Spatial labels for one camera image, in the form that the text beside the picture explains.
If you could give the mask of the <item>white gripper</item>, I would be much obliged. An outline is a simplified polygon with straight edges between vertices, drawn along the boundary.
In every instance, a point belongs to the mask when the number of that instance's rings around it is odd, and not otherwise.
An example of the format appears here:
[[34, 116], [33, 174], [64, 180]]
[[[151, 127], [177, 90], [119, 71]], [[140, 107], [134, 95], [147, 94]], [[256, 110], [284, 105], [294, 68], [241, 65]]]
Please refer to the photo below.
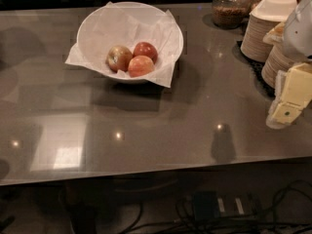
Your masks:
[[[312, 61], [312, 0], [301, 0], [286, 22], [280, 22], [264, 37], [263, 42], [283, 42], [286, 57], [298, 62]], [[312, 100], [312, 65], [299, 63], [287, 72], [279, 71], [266, 125], [271, 129], [290, 126]]]

